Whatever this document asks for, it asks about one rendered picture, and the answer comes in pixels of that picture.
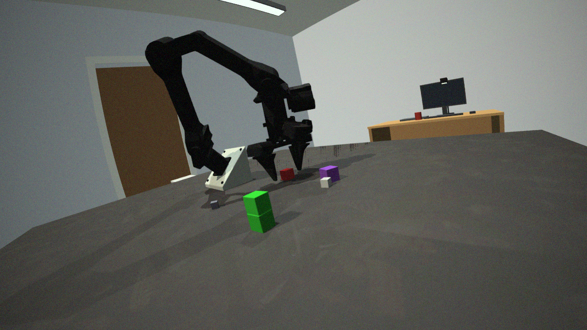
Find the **purple block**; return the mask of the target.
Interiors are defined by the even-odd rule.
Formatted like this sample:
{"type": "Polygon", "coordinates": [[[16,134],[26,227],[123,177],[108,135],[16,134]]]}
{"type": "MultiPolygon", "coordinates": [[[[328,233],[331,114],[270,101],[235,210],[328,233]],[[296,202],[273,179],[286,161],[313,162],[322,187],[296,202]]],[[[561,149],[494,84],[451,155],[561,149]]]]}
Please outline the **purple block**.
{"type": "Polygon", "coordinates": [[[339,167],[338,166],[326,166],[320,168],[321,179],[324,177],[331,177],[332,182],[340,180],[339,178],[339,167]]]}

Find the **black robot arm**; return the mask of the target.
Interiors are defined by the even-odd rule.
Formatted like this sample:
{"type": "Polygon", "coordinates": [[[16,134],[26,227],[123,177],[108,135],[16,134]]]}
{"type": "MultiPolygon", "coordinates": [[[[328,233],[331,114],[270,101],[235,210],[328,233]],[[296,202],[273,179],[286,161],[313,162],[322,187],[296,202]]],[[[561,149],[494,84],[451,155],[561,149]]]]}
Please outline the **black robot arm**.
{"type": "Polygon", "coordinates": [[[149,43],[145,58],[153,71],[163,79],[173,106],[182,122],[185,133],[185,146],[192,158],[194,168],[203,166],[213,171],[213,176],[222,176],[232,157],[224,158],[213,149],[212,133],[209,125],[202,125],[196,115],[194,105],[182,75],[182,55],[199,52],[216,63],[239,74],[258,92],[255,103],[262,103],[264,117],[282,115],[282,123],[277,125],[278,136],[285,134],[293,140],[307,139],[312,133],[312,122],[295,121],[287,114],[284,100],[287,99],[288,110],[306,111],[316,108],[310,83],[288,87],[273,67],[246,58],[233,49],[208,36],[203,31],[195,31],[179,38],[165,36],[149,43]]]}

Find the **green block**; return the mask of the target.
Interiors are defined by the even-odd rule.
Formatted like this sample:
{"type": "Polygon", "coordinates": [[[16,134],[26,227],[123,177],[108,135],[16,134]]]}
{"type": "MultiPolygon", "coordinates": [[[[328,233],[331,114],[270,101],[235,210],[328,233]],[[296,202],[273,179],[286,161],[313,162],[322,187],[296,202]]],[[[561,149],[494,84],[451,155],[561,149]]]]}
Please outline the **green block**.
{"type": "Polygon", "coordinates": [[[268,191],[254,191],[243,196],[243,200],[248,215],[260,216],[272,209],[268,191]]]}
{"type": "Polygon", "coordinates": [[[276,226],[272,209],[269,209],[260,216],[247,214],[247,217],[252,231],[264,233],[276,226]]]}

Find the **red block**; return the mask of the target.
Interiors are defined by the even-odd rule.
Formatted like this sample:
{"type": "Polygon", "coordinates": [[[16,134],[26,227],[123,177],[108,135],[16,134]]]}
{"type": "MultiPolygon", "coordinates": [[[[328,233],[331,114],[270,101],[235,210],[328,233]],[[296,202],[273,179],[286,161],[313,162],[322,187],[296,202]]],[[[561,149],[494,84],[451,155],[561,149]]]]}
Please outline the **red block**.
{"type": "Polygon", "coordinates": [[[295,178],[293,168],[286,168],[280,171],[281,180],[289,181],[292,178],[295,178]]]}

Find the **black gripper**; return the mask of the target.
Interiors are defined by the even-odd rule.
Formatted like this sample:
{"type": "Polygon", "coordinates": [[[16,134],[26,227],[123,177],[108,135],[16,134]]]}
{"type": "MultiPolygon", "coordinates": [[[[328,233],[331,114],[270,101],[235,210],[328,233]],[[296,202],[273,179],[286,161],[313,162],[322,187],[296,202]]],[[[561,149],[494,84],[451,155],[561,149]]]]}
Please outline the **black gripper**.
{"type": "Polygon", "coordinates": [[[276,153],[272,153],[273,149],[291,144],[291,146],[288,146],[288,148],[291,152],[292,159],[295,162],[297,170],[301,171],[304,150],[310,144],[306,142],[312,141],[312,136],[310,133],[308,133],[307,139],[302,138],[299,140],[290,139],[290,137],[287,137],[285,134],[283,134],[283,136],[278,136],[277,125],[282,123],[282,119],[280,119],[281,116],[284,116],[285,121],[291,119],[287,117],[287,114],[275,115],[266,118],[266,122],[263,123],[263,127],[267,126],[270,138],[265,142],[248,145],[247,147],[248,157],[252,157],[254,160],[256,159],[266,170],[268,175],[270,175],[273,181],[277,181],[277,172],[273,161],[276,153]]]}

